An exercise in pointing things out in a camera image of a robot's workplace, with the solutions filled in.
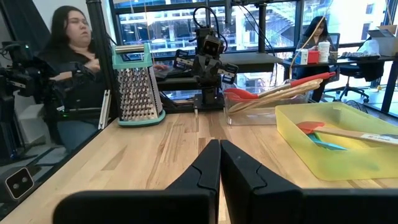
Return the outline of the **large wooden spoon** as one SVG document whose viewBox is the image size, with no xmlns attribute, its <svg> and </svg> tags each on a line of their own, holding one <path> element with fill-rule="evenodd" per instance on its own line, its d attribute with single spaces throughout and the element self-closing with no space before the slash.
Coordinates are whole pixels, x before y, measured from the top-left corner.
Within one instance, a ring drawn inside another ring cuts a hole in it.
<svg viewBox="0 0 398 224">
<path fill-rule="evenodd" d="M 319 84 L 302 84 L 296 87 L 285 88 L 283 90 L 277 91 L 274 88 L 272 90 L 264 91 L 260 94 L 257 94 L 255 99 L 245 99 L 241 98 L 235 93 L 227 92 L 226 94 L 228 96 L 228 99 L 230 99 L 231 101 L 237 101 L 237 103 L 228 110 L 228 113 L 240 113 L 241 111 L 249 110 L 257 106 L 266 105 L 279 100 L 285 100 L 296 95 L 301 95 L 318 87 Z"/>
</svg>

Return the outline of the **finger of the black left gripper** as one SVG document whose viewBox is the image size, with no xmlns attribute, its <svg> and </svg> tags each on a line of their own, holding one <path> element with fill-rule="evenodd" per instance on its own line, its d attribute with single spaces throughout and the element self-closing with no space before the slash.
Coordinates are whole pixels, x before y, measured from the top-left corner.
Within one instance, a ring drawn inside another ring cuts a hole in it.
<svg viewBox="0 0 398 224">
<path fill-rule="evenodd" d="M 193 67 L 193 61 L 189 59 L 189 52 L 178 49 L 175 52 L 173 68 L 187 70 Z"/>
<path fill-rule="evenodd" d="M 230 63 L 220 65 L 218 73 L 221 75 L 221 81 L 227 84 L 233 84 L 236 79 L 239 67 Z"/>
</svg>

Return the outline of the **black keyboard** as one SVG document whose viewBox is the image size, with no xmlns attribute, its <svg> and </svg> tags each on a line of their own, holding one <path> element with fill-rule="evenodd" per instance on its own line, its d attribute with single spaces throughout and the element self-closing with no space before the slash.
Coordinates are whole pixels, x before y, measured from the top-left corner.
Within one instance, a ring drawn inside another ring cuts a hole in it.
<svg viewBox="0 0 398 224">
<path fill-rule="evenodd" d="M 350 60 L 377 60 L 380 56 L 378 54 L 369 54 L 363 52 L 343 52 L 341 58 Z"/>
</svg>

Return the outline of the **white and blue carton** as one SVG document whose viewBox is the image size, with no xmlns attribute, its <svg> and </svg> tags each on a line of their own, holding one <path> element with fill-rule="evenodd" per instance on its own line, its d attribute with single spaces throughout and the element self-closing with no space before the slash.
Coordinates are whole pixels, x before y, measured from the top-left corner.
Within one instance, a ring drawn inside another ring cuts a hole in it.
<svg viewBox="0 0 398 224">
<path fill-rule="evenodd" d="M 308 64 L 308 49 L 297 49 L 295 52 L 295 64 L 307 65 Z"/>
</svg>

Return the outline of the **clear plastic bin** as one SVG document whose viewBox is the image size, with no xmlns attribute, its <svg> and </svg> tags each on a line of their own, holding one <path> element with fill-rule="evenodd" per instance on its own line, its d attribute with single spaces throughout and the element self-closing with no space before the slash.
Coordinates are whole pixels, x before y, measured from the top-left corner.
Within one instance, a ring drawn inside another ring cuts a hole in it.
<svg viewBox="0 0 398 224">
<path fill-rule="evenodd" d="M 247 87 L 239 88 L 246 90 L 250 93 L 259 94 L 263 91 L 270 90 L 272 87 Z M 276 115 L 275 108 L 279 105 L 294 105 L 307 103 L 310 99 L 310 95 L 313 91 L 308 91 L 301 95 L 296 95 L 295 97 L 288 98 L 286 100 L 279 100 L 270 104 L 257 106 L 255 108 L 241 111 L 240 113 L 230 114 L 228 110 L 237 103 L 237 101 L 231 101 L 224 96 L 224 114 L 226 116 L 226 122 L 230 125 L 275 125 Z"/>
</svg>

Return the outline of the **dark office desk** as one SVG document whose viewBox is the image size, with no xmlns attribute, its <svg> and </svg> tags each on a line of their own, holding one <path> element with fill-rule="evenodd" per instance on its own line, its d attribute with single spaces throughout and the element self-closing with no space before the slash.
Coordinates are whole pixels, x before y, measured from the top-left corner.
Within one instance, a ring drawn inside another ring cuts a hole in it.
<svg viewBox="0 0 398 224">
<path fill-rule="evenodd" d="M 321 67 L 321 66 L 337 66 L 342 67 L 344 65 L 350 64 L 370 64 L 370 63 L 381 63 L 381 62 L 392 62 L 389 78 L 387 81 L 386 89 L 384 90 L 384 98 L 380 107 L 373 106 L 369 103 L 369 96 L 365 94 L 364 90 L 356 89 L 352 86 L 349 86 L 349 83 L 343 87 L 325 90 L 326 92 L 333 92 L 337 91 L 340 93 L 340 97 L 336 98 L 335 101 L 341 101 L 342 97 L 346 96 L 349 91 L 359 93 L 360 95 L 364 96 L 363 103 L 365 107 L 372 108 L 374 110 L 378 110 L 379 112 L 398 117 L 398 113 L 390 112 L 392 98 L 394 96 L 394 91 L 396 88 L 396 80 L 398 78 L 398 57 L 378 57 L 378 58 L 356 58 L 355 60 L 351 60 L 349 58 L 338 59 L 336 61 L 329 61 L 328 63 L 313 63 L 307 65 L 300 65 L 291 60 L 283 60 L 280 64 L 285 68 L 284 78 L 288 79 L 289 76 L 289 68 L 305 68 L 305 67 Z"/>
</svg>

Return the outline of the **long blue silicone spatula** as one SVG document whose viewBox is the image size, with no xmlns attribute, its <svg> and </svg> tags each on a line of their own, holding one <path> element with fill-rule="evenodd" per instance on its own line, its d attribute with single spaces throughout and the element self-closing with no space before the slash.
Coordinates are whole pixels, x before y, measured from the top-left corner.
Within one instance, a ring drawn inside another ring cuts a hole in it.
<svg viewBox="0 0 398 224">
<path fill-rule="evenodd" d="M 316 137 L 313 134 L 308 134 L 307 135 L 317 146 L 324 147 L 329 150 L 334 150 L 334 151 L 346 151 L 345 147 L 330 143 L 330 142 L 324 142 L 324 141 L 319 141 L 316 139 Z"/>
</svg>

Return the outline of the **window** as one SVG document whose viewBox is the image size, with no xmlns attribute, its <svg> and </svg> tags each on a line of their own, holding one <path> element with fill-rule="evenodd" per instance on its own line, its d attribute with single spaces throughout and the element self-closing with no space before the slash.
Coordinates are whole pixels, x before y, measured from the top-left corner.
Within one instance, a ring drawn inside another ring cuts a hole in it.
<svg viewBox="0 0 398 224">
<path fill-rule="evenodd" d="M 340 35 L 345 50 L 355 50 L 378 26 L 398 25 L 398 0 L 110 0 L 118 42 L 149 41 L 156 57 L 195 48 L 195 29 L 219 29 L 228 51 L 257 51 L 288 58 L 317 16 Z"/>
</svg>

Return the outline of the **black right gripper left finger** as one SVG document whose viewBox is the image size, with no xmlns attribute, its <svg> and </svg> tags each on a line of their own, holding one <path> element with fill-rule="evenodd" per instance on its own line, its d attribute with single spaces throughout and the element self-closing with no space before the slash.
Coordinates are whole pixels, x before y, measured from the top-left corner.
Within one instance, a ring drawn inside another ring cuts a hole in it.
<svg viewBox="0 0 398 224">
<path fill-rule="evenodd" d="M 164 190 L 82 191 L 55 208 L 53 224 L 216 224 L 221 148 L 211 140 Z"/>
</svg>

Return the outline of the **wooden slotted spoon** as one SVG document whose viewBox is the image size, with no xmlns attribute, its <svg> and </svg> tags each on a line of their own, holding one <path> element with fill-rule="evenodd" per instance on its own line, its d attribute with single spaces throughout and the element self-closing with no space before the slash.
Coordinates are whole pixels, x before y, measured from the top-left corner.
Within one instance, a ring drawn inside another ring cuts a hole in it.
<svg viewBox="0 0 398 224">
<path fill-rule="evenodd" d="M 244 109 L 253 108 L 256 106 L 260 106 L 260 105 L 270 104 L 270 103 L 273 103 L 273 102 L 279 101 L 279 100 L 286 100 L 288 98 L 295 97 L 296 95 L 301 95 L 308 91 L 315 90 L 319 86 L 320 86 L 320 84 L 317 87 L 315 87 L 315 86 L 306 87 L 306 88 L 302 88 L 301 90 L 285 90 L 280 93 L 274 93 L 272 95 L 265 96 L 263 98 L 259 98 L 257 100 L 248 100 L 248 101 L 244 101 L 244 102 L 240 101 L 234 105 L 234 108 L 237 110 L 240 110 L 243 108 Z"/>
</svg>

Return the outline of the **wooden fork spoon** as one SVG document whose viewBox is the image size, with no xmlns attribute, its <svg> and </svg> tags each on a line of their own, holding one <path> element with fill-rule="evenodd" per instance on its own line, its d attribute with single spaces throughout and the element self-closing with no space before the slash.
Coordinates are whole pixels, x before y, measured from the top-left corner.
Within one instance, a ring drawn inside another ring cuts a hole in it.
<svg viewBox="0 0 398 224">
<path fill-rule="evenodd" d="M 274 93 L 280 93 L 285 90 L 301 90 L 302 88 L 306 88 L 306 87 L 312 87 L 312 86 L 317 87 L 319 84 L 321 84 L 322 81 L 323 80 L 321 78 L 307 80 L 307 81 L 295 80 L 293 82 L 286 83 L 284 85 L 277 86 L 275 88 L 271 88 L 270 90 L 262 92 L 258 95 L 258 97 L 263 98 L 265 96 L 269 96 Z"/>
</svg>

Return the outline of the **red slotted spoon steel handle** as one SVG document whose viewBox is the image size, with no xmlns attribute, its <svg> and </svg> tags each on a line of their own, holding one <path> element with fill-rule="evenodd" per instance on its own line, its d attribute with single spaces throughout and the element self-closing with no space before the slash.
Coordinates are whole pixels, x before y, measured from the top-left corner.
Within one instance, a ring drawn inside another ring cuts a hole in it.
<svg viewBox="0 0 398 224">
<path fill-rule="evenodd" d="M 224 94 L 226 95 L 226 97 L 228 99 L 234 100 L 234 101 L 244 102 L 244 101 L 248 101 L 248 100 L 257 100 L 263 96 L 267 96 L 272 93 L 277 93 L 278 91 L 287 90 L 289 88 L 293 88 L 293 87 L 299 86 L 304 83 L 308 83 L 313 80 L 321 80 L 321 81 L 326 80 L 335 75 L 336 75 L 336 72 L 320 73 L 318 75 L 313 75 L 310 77 L 301 78 L 299 80 L 291 81 L 290 83 L 286 83 L 286 84 L 271 88 L 270 90 L 263 91 L 262 93 L 259 93 L 259 94 L 250 93 L 246 90 L 239 89 L 239 88 L 228 88 L 224 91 Z"/>
</svg>

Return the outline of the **person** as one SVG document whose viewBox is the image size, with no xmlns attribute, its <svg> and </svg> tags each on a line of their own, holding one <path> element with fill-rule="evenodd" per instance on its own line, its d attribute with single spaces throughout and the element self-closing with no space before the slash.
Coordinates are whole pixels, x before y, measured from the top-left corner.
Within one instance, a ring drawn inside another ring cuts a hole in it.
<svg viewBox="0 0 398 224">
<path fill-rule="evenodd" d="M 91 30 L 81 10 L 73 6 L 61 6 L 55 10 L 50 39 L 39 57 L 57 69 L 58 75 L 52 78 L 56 81 L 64 80 L 71 84 L 72 73 L 66 70 L 66 65 L 72 62 L 82 64 L 96 75 L 95 81 L 82 84 L 66 94 L 63 100 L 66 108 L 102 107 L 106 84 L 96 56 Z M 96 118 L 61 120 L 54 104 L 45 102 L 44 106 L 50 132 L 70 152 L 98 130 Z"/>
<path fill-rule="evenodd" d="M 318 43 L 329 41 L 330 51 L 335 51 L 335 45 L 332 42 L 332 39 L 329 35 L 327 28 L 327 21 L 323 18 L 323 16 L 314 17 L 307 27 L 305 32 L 302 34 L 296 49 L 308 49 L 308 50 L 317 50 Z M 329 72 L 329 66 L 319 66 L 319 67 L 302 67 L 295 69 L 295 78 L 301 79 L 310 77 L 312 75 L 317 75 L 320 73 Z"/>
</svg>

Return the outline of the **black floor fan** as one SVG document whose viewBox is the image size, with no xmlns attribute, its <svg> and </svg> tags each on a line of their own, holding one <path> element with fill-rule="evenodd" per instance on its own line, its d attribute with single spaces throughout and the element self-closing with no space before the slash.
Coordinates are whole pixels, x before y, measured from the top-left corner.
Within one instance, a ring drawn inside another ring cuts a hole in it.
<svg viewBox="0 0 398 224">
<path fill-rule="evenodd" d="M 345 102 L 346 105 L 353 107 L 354 109 L 360 110 L 363 113 L 367 113 L 368 114 L 368 110 L 367 108 L 360 102 L 354 101 L 354 100 L 348 100 Z"/>
</svg>

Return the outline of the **yellow translucent plastic bin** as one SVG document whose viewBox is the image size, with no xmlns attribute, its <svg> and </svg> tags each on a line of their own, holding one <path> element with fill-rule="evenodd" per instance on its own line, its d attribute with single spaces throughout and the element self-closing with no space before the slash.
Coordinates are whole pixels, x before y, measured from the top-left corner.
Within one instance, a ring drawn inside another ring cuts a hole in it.
<svg viewBox="0 0 398 224">
<path fill-rule="evenodd" d="M 275 115 L 280 135 L 319 179 L 398 178 L 398 126 L 339 102 L 279 105 Z M 397 144 L 320 133 L 323 142 L 340 146 L 331 150 L 316 145 L 300 130 L 297 125 L 305 121 L 366 134 L 391 134 Z"/>
</svg>

